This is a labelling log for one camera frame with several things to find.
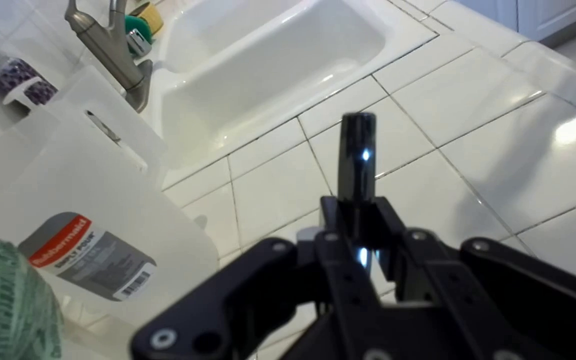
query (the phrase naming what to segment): wall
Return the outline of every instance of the wall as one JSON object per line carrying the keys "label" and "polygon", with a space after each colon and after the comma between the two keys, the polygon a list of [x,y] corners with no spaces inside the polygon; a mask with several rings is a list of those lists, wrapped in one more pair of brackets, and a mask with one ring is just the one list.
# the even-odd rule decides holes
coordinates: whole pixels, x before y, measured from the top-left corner
{"label": "wall", "polygon": [[[84,64],[101,67],[65,19],[68,0],[0,0],[0,47],[21,53],[54,86],[63,86]],[[106,21],[110,0],[78,0],[78,8]],[[0,104],[0,131],[25,114]]]}

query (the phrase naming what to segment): grout line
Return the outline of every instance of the grout line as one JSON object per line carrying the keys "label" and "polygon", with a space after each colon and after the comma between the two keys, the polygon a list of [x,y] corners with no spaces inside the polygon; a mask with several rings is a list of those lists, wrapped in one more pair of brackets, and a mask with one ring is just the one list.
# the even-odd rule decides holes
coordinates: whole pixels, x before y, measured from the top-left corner
{"label": "grout line", "polygon": [[432,8],[429,9],[429,14],[437,12],[437,9],[443,8],[444,4],[449,4],[449,0],[443,0],[441,4],[432,6]]}
{"label": "grout line", "polygon": [[391,169],[379,174],[376,179],[383,179],[383,178],[391,175],[393,171],[399,171],[399,169],[411,165],[413,161],[418,161],[418,159],[431,155],[432,151],[437,151],[437,147],[431,147],[429,151],[422,151],[422,154],[414,155],[413,159],[408,159],[408,161],[404,161],[404,164],[401,164],[401,165],[396,165],[396,167],[391,167]]}
{"label": "grout line", "polygon": [[[387,92],[384,96],[376,97],[374,101],[368,101],[368,104],[366,104],[365,107],[360,107],[358,111],[365,111],[365,109],[376,106],[379,101],[384,101],[387,97],[389,97],[389,92]],[[309,135],[309,134],[306,134],[306,128],[304,128],[306,139],[313,139],[313,138],[329,131],[331,128],[339,126],[339,124],[342,124],[342,119],[339,119],[339,122],[334,122],[334,124],[329,124],[329,126],[324,126],[323,130],[313,131],[313,135]]]}
{"label": "grout line", "polygon": [[366,78],[370,78],[370,74],[373,74],[373,71],[368,71],[368,74],[365,74],[363,78],[358,78],[358,80],[351,82],[348,86],[344,86],[344,88],[340,88],[340,89],[337,89],[337,92],[329,93],[329,96],[326,96],[326,97],[323,97],[320,101],[317,101],[317,104],[313,104],[313,106],[304,107],[302,111],[295,114],[295,117],[298,117],[298,116],[302,116],[302,114],[311,111],[313,107],[317,107],[317,106],[320,106],[320,104],[324,104],[324,101],[329,101],[329,99],[337,97],[339,93],[346,92],[348,88],[352,88],[352,86],[356,86],[356,83],[365,82]]}
{"label": "grout line", "polygon": [[515,50],[518,50],[521,45],[528,43],[531,38],[524,38],[523,41],[518,41],[517,45],[513,45],[510,50],[506,50],[505,53],[500,53],[500,60],[506,60],[506,56]]}
{"label": "grout line", "polygon": [[389,88],[376,78],[376,71],[373,71],[370,78],[387,92],[387,97],[389,97],[391,92],[389,92]]}
{"label": "grout line", "polygon": [[523,234],[531,232],[533,227],[539,227],[539,226],[542,226],[542,224],[546,224],[546,222],[553,222],[553,219],[557,219],[557,218],[562,218],[562,216],[566,216],[566,214],[570,214],[570,211],[574,211],[574,209],[576,209],[576,206],[570,206],[570,208],[566,208],[566,209],[562,209],[562,211],[559,211],[559,214],[555,214],[555,216],[549,216],[549,218],[545,218],[545,219],[540,219],[540,222],[536,222],[536,224],[533,224],[533,226],[527,226],[527,227],[523,227],[523,229],[517,229],[515,236],[523,236]]}
{"label": "grout line", "polygon": [[438,32],[434,32],[434,35],[432,38],[429,38],[426,41],[422,41],[422,43],[418,43],[418,45],[414,45],[414,47],[411,47],[408,52],[404,52],[404,53],[401,53],[399,57],[393,57],[393,60],[389,60],[387,64],[383,64],[381,67],[374,67],[368,75],[374,75],[376,71],[381,71],[381,69],[384,69],[384,67],[389,67],[389,66],[393,66],[393,64],[396,64],[396,62],[401,62],[401,60],[404,60],[406,56],[413,56],[416,50],[420,50],[420,47],[424,47],[424,45],[429,45],[429,43],[432,43],[434,40],[438,40],[441,38],[441,34]]}
{"label": "grout line", "polygon": [[209,161],[207,165],[202,165],[202,167],[187,174],[184,178],[171,182],[171,186],[164,186],[162,192],[169,192],[171,187],[179,186],[181,182],[187,182],[187,179],[190,179],[192,175],[198,175],[200,171],[209,169],[210,165],[216,165],[218,161],[223,161],[223,159],[226,159],[226,158],[229,158],[229,155],[216,158],[214,161]]}
{"label": "grout line", "polygon": [[451,158],[438,150],[438,154],[449,161],[449,165],[460,175],[460,179],[468,186],[468,190],[477,195],[477,200],[483,201],[485,208],[503,224],[503,227],[513,234],[513,227],[505,222],[505,218],[481,195],[481,192],[468,182],[468,178],[451,161]]}
{"label": "grout line", "polygon": [[239,250],[243,250],[243,222],[240,222],[240,208],[237,206],[237,192],[235,192],[235,178],[232,178],[232,164],[230,164],[230,155],[226,155],[226,164],[229,164],[229,174],[230,174],[230,193],[232,193],[232,208],[235,208],[235,226],[237,226],[237,243]]}
{"label": "grout line", "polygon": [[280,226],[277,226],[277,227],[272,227],[271,232],[263,234],[259,239],[253,239],[253,242],[249,242],[249,243],[243,243],[243,252],[244,252],[244,248],[253,248],[253,245],[259,243],[261,239],[272,236],[277,229],[282,229],[282,227],[287,227],[289,224],[298,222],[298,219],[302,219],[302,218],[306,218],[306,216],[311,216],[313,211],[318,211],[318,209],[320,209],[320,208],[311,208],[309,211],[302,211],[301,216],[290,218],[289,222],[282,222]]}
{"label": "grout line", "polygon": [[513,106],[513,107],[509,107],[509,109],[505,109],[505,111],[500,111],[499,116],[493,116],[491,119],[487,119],[487,122],[483,122],[483,124],[479,124],[479,126],[475,126],[475,128],[463,131],[463,134],[457,135],[457,138],[451,138],[451,139],[447,139],[447,141],[443,141],[443,144],[437,144],[437,147],[438,147],[438,150],[441,150],[441,147],[447,147],[447,145],[454,144],[457,139],[463,139],[463,138],[470,135],[472,131],[477,131],[477,130],[481,130],[481,128],[487,128],[487,126],[491,126],[491,124],[503,119],[505,116],[509,116],[509,114],[513,114],[513,111],[517,111],[517,109],[521,109],[521,107],[524,107],[524,106],[528,106],[528,104],[533,104],[533,101],[545,97],[545,93],[549,93],[549,92],[539,89],[539,92],[533,93],[533,97],[527,97],[524,101],[521,101],[521,104],[517,104],[517,106]]}
{"label": "grout line", "polygon": [[[518,107],[523,107],[523,106],[527,106],[527,104],[531,104],[531,101],[535,101],[536,97],[540,97],[540,96],[535,96],[535,97],[531,97],[528,101],[524,101],[524,104],[521,104],[521,106],[517,106],[517,107],[513,107],[513,109],[509,109],[509,111],[505,111],[503,116],[506,116],[506,114],[510,114],[510,111],[515,111],[515,109],[518,109]],[[401,101],[396,101],[399,106],[401,106],[401,109],[411,117],[411,122],[429,138],[429,141],[434,145],[434,150],[449,161],[449,165],[463,178],[463,182],[468,186],[468,190],[491,209],[491,214],[503,224],[503,227],[509,232],[509,234],[513,234],[513,227],[503,219],[503,216],[499,214],[499,211],[494,211],[494,208],[477,192],[477,187],[466,179],[466,175],[449,159],[449,155],[443,151],[443,145],[447,145],[447,144],[451,144],[451,141],[447,141],[447,144],[443,144],[443,145],[437,145],[434,141],[432,141],[432,138],[426,134],[426,130],[413,117],[413,114],[411,111],[406,111],[406,107],[401,104]]]}
{"label": "grout line", "polygon": [[272,161],[272,159],[277,159],[277,158],[284,155],[287,151],[290,151],[290,150],[295,150],[295,147],[302,145],[304,141],[306,141],[306,139],[301,139],[298,144],[293,144],[290,147],[287,147],[287,150],[282,150],[282,151],[279,151],[279,154],[275,154],[275,155],[267,158],[264,161],[261,161],[261,164],[256,164],[256,165],[253,165],[253,167],[249,167],[246,171],[243,171],[243,174],[239,174],[239,175],[232,175],[232,171],[230,171],[230,179],[235,182],[235,179],[240,179],[240,178],[244,178],[246,174],[250,174],[250,171],[255,171],[255,169],[263,167],[264,164],[268,164],[268,161]]}
{"label": "grout line", "polygon": [[188,208],[188,206],[192,206],[192,203],[196,203],[196,201],[200,201],[200,200],[204,200],[204,197],[209,197],[209,195],[212,195],[212,192],[216,192],[216,190],[221,190],[221,187],[225,187],[229,182],[225,182],[225,183],[221,183],[221,186],[216,186],[216,187],[212,187],[212,190],[209,190],[209,192],[202,192],[198,197],[192,197],[192,200],[188,200],[188,201],[184,201],[184,203],[181,203],[179,208]]}
{"label": "grout line", "polygon": [[320,169],[320,175],[323,175],[324,182],[326,182],[329,193],[334,193],[334,192],[332,192],[332,186],[331,186],[331,182],[329,182],[329,178],[326,178],[324,165],[323,165],[320,158],[317,155],[317,151],[315,151],[315,147],[313,147],[313,144],[311,144],[311,138],[309,138],[306,128],[304,128],[304,124],[302,124],[302,117],[298,117],[298,124],[301,124],[301,130],[302,130],[302,134],[304,134],[304,138],[306,138],[309,150],[311,150],[311,154],[313,154],[313,158],[315,158],[315,164],[317,164],[317,167]]}
{"label": "grout line", "polygon": [[472,47],[468,47],[466,52],[458,53],[457,57],[451,57],[449,62],[444,62],[444,64],[441,64],[441,66],[437,66],[437,67],[431,67],[429,71],[420,74],[418,78],[413,78],[411,82],[404,82],[404,83],[401,83],[399,88],[394,88],[394,89],[391,89],[391,92],[387,89],[387,93],[396,93],[396,92],[413,86],[414,82],[420,82],[420,80],[429,78],[431,74],[434,74],[434,71],[451,66],[453,62],[466,57],[470,52],[477,52],[477,50],[479,50],[479,47],[472,45]]}

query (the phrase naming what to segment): bottle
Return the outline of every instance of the bottle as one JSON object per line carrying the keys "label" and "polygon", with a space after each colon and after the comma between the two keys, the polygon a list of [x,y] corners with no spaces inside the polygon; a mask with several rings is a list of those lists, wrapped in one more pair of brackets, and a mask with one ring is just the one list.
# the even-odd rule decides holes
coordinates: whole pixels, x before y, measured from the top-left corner
{"label": "bottle", "polygon": [[133,297],[157,274],[157,261],[76,211],[61,211],[19,250],[34,267],[112,301]]}
{"label": "bottle", "polygon": [[9,242],[0,242],[0,358],[63,358],[63,313],[50,286]]}

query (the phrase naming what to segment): small container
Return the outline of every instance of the small container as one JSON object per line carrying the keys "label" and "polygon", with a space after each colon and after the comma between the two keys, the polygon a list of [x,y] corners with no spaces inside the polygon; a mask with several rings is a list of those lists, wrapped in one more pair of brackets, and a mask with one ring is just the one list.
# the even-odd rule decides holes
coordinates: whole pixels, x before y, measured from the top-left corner
{"label": "small container", "polygon": [[56,88],[26,60],[0,50],[0,96],[4,104],[21,101],[34,109],[50,101]]}
{"label": "small container", "polygon": [[146,1],[142,6],[138,6],[137,9],[130,12],[133,16],[140,16],[153,29],[153,34],[157,34],[159,29],[164,28],[164,19],[161,16],[161,12],[157,9],[154,4]]}

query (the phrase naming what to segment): orange label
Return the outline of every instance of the orange label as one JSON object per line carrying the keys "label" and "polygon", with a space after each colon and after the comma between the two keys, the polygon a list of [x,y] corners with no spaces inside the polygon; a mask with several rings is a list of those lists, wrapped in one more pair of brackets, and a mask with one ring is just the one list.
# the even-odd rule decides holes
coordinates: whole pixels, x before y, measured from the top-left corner
{"label": "orange label", "polygon": [[56,236],[30,255],[36,267],[50,265],[65,258],[89,232],[91,219],[84,216],[73,218]]}

